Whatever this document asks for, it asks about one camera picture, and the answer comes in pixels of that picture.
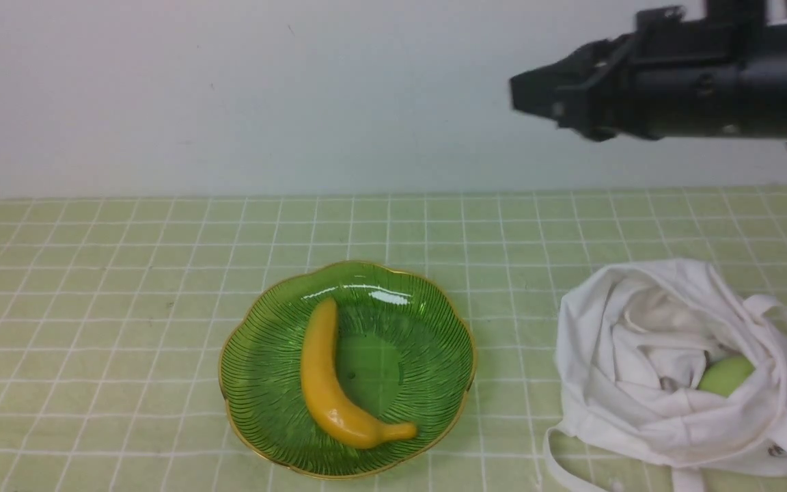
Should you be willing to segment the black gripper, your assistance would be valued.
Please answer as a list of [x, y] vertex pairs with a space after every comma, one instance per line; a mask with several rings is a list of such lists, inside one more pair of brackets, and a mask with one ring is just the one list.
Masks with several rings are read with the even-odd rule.
[[596, 142], [619, 135], [787, 140], [787, 20], [765, 1], [641, 10], [634, 31], [509, 78], [511, 106]]

